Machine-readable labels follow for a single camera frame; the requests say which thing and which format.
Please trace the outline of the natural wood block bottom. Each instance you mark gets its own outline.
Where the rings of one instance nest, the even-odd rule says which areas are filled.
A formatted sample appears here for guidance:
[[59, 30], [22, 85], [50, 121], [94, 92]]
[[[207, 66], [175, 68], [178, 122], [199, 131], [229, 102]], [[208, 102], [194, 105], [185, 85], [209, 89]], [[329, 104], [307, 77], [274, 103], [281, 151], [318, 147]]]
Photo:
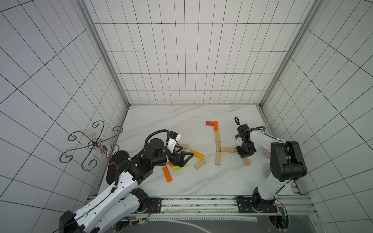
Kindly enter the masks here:
[[220, 166], [220, 164], [221, 164], [221, 152], [217, 151], [216, 157], [215, 157], [215, 165]]

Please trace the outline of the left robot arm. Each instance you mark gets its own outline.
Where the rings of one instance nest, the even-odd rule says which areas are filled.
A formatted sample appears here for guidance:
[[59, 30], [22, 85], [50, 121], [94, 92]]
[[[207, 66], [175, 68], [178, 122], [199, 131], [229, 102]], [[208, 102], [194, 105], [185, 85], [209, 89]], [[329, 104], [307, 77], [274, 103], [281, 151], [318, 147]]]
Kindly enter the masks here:
[[148, 194], [139, 185], [154, 167], [171, 163], [183, 167], [193, 157], [177, 143], [154, 138], [134, 157], [119, 164], [114, 182], [76, 212], [67, 211], [59, 219], [58, 233], [104, 233], [135, 212], [147, 212]]

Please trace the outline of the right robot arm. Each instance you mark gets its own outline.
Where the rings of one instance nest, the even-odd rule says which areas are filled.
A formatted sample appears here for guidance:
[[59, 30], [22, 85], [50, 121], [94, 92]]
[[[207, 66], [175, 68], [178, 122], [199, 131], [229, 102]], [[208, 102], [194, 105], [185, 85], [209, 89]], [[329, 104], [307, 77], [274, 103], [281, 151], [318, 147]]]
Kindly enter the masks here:
[[264, 127], [238, 127], [237, 152], [242, 158], [248, 158], [257, 152], [259, 145], [270, 153], [270, 175], [265, 182], [254, 189], [250, 206], [262, 213], [275, 202], [276, 195], [289, 183], [306, 176], [307, 166], [300, 144], [296, 141], [282, 141], [265, 133]]

